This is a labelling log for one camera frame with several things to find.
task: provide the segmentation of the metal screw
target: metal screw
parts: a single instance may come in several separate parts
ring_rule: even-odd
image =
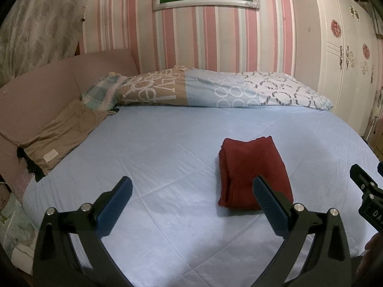
[[[337,209],[332,208],[332,209],[330,209],[330,214],[332,214],[333,216],[337,216],[339,214],[339,212]]]
[[[296,204],[294,205],[294,209],[295,209],[297,212],[302,212],[302,211],[304,211],[304,206],[303,206],[302,204],[300,204],[300,203],[296,203]]]
[[[92,204],[89,204],[89,203],[85,203],[81,205],[81,210],[83,212],[88,212],[90,211],[91,208],[92,208]]]
[[[51,215],[53,215],[55,213],[55,211],[56,211],[56,209],[54,209],[53,207],[50,207],[50,208],[47,209],[46,214],[48,216],[51,216]]]

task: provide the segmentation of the red floral medallion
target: red floral medallion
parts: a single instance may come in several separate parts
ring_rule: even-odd
[[[367,60],[370,59],[370,50],[366,44],[363,45],[363,55]]]
[[[342,36],[342,28],[338,24],[336,20],[332,20],[331,22],[331,31],[336,38],[340,38]]]

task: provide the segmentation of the folded red cloth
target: folded red cloth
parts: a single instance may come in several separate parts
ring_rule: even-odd
[[[231,209],[260,210],[252,189],[253,180],[259,175],[274,191],[282,192],[293,202],[285,164],[271,136],[249,142],[226,138],[218,156],[221,170],[218,205]]]

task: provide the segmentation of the wardrobe door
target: wardrobe door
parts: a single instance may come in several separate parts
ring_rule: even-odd
[[[359,48],[357,21],[353,12],[356,4],[354,0],[338,0],[343,27],[344,66],[338,104],[335,110],[335,115],[347,122],[353,129],[358,127],[357,125],[351,125],[349,121],[358,77],[358,69],[354,57]]]
[[[329,98],[336,110],[344,65],[343,27],[338,0],[318,0],[322,31],[322,61],[318,93]]]
[[[371,94],[376,90],[377,84],[376,80],[371,83],[373,65],[375,68],[374,51],[376,51],[377,39],[372,35],[373,23],[371,17],[360,5],[355,5],[354,10],[356,11],[355,20],[358,29],[356,52],[358,79],[348,124],[357,133],[363,135],[374,102],[374,96],[371,96]]]

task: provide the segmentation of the upholstered headboard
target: upholstered headboard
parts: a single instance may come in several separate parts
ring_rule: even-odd
[[[32,178],[17,145],[38,134],[102,76],[137,75],[129,50],[79,55],[25,73],[0,88],[0,174],[19,200]]]

